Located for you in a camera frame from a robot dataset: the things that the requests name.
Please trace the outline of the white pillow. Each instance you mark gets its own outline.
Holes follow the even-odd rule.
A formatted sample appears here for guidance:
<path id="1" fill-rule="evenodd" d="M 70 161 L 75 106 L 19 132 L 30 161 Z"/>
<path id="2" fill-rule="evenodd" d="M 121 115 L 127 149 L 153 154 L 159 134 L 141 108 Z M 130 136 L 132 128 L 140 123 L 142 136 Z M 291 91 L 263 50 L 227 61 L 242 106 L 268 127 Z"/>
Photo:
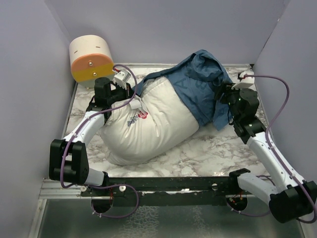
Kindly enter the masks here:
<path id="1" fill-rule="evenodd" d="M 100 137 L 108 148 L 106 159 L 115 165 L 142 164 L 181 143 L 199 124 L 166 77 L 148 80 L 138 100 L 139 109 L 116 102 Z"/>

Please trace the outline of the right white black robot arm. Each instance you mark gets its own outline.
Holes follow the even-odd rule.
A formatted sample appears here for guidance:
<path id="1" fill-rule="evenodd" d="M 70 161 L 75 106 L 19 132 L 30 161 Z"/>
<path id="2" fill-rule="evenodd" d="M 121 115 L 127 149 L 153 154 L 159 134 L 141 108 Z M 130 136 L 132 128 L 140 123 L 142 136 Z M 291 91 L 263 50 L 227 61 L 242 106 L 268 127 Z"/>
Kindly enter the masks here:
<path id="1" fill-rule="evenodd" d="M 315 211 L 317 185 L 307 182 L 286 161 L 266 135 L 266 127 L 256 116 L 259 107 L 257 92 L 236 89 L 232 83 L 223 83 L 215 94 L 215 100 L 228 106 L 232 125 L 243 143 L 256 154 L 269 173 L 273 183 L 267 183 L 248 169 L 229 174 L 228 190 L 238 194 L 245 190 L 263 201 L 280 223 L 299 219 Z"/>

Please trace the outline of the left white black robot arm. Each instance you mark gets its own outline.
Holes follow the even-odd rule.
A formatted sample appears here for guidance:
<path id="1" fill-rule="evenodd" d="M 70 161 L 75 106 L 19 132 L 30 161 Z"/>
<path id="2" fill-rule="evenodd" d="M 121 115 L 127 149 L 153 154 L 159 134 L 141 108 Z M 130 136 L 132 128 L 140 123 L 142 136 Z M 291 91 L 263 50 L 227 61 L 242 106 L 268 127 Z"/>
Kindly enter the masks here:
<path id="1" fill-rule="evenodd" d="M 129 83 L 121 87 L 118 81 L 106 77 L 95 80 L 95 94 L 90 100 L 84 118 L 77 127 L 63 139 L 55 139 L 50 145 L 49 178 L 59 181 L 63 188 L 72 185 L 92 186 L 97 195 L 109 191 L 108 174 L 89 166 L 86 147 L 114 110 L 115 102 L 131 102 L 135 96 Z"/>

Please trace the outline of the blue cartoon print pillowcase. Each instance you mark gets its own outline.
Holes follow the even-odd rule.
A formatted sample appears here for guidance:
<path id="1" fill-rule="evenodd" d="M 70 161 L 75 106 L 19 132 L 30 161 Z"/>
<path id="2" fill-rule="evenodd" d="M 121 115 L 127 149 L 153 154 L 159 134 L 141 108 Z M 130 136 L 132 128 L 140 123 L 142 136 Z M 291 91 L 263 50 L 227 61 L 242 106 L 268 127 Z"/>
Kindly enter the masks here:
<path id="1" fill-rule="evenodd" d="M 199 126 L 212 123 L 217 130 L 228 124 L 229 107 L 215 100 L 222 83 L 231 83 L 223 65 L 208 51 L 199 50 L 172 68 L 150 73 L 136 87 L 141 95 L 146 81 L 166 77 Z"/>

